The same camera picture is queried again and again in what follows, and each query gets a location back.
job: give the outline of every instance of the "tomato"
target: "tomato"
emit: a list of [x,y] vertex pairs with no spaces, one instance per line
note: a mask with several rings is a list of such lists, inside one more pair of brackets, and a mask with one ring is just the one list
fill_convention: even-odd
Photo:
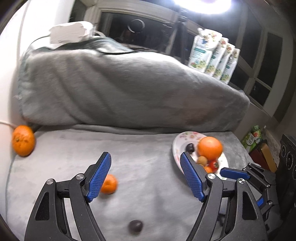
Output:
[[213,170],[213,172],[216,172],[219,169],[219,163],[217,161],[211,161],[209,162],[209,167]]
[[204,169],[207,173],[213,173],[213,170],[209,166],[204,167]]

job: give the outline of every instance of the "window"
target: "window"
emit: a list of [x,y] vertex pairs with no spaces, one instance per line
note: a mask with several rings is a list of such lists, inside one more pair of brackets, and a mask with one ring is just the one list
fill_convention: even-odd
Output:
[[269,95],[269,90],[265,88],[262,84],[259,82],[255,82],[254,87],[250,93],[250,96],[257,101],[260,105],[264,105],[265,101]]
[[279,68],[283,39],[268,33],[264,58],[258,79],[272,87]]
[[85,11],[86,11],[86,6],[82,2],[80,2],[80,0],[75,0],[71,15],[70,15],[69,23],[83,21]]
[[237,65],[232,74],[230,82],[235,84],[239,89],[243,90],[248,79],[249,76]]
[[[104,23],[106,20],[110,25],[108,30],[104,29],[104,26],[108,25]],[[100,23],[102,24],[99,25],[99,31],[119,43],[154,50],[162,43],[162,22],[129,14],[103,12]]]
[[240,56],[250,65],[254,67],[257,51],[259,47],[262,27],[252,14],[248,10],[247,26],[244,32],[244,38],[241,47]]

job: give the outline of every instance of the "red fruit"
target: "red fruit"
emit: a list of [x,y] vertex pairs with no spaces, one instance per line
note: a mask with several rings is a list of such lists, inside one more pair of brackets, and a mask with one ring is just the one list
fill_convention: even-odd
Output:
[[211,161],[209,163],[209,167],[213,170],[213,172],[216,172],[219,169],[219,163],[217,161]]

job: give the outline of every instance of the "juice pouch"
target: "juice pouch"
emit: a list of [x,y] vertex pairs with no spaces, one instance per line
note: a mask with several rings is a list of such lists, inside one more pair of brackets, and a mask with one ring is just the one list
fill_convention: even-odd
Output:
[[239,53],[240,53],[239,49],[234,49],[233,54],[230,56],[226,64],[226,67],[221,77],[221,81],[224,82],[225,84],[228,84],[231,79],[233,71],[237,65],[237,61],[239,59]]
[[258,125],[253,126],[251,132],[252,132],[252,135],[254,136],[254,142],[256,144],[259,144],[263,140],[259,126]]
[[242,145],[249,153],[253,150],[257,144],[262,141],[261,131],[258,125],[253,126],[252,130],[243,138]]
[[255,137],[252,135],[251,132],[249,132],[242,140],[242,145],[246,149],[246,151],[249,153],[251,150],[254,149],[256,146],[255,143]]
[[199,35],[194,38],[188,66],[204,73],[221,38],[221,33],[200,29]]
[[205,73],[207,75],[209,75],[209,76],[214,75],[220,60],[222,59],[222,57],[226,51],[227,44],[228,44],[228,39],[222,37],[217,48],[214,50],[211,60],[209,62],[209,65],[207,66],[207,69],[205,71]]
[[225,66],[229,60],[229,57],[233,54],[234,48],[235,48],[234,45],[229,44],[229,43],[227,44],[226,51],[218,64],[216,72],[213,75],[213,77],[215,79],[218,79],[218,80],[221,79],[221,76],[222,76]]

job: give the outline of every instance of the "tangerine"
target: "tangerine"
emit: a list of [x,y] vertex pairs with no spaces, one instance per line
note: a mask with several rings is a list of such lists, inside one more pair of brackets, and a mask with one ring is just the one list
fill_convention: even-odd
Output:
[[223,151],[223,146],[219,140],[214,137],[204,137],[197,145],[199,156],[205,156],[209,161],[217,160]]
[[35,147],[35,136],[28,126],[18,126],[12,133],[12,147],[19,156],[29,155]]
[[213,173],[212,168],[210,168],[209,166],[204,167],[204,169],[207,173]]
[[112,174],[107,174],[100,192],[104,194],[112,194],[117,189],[117,179]]

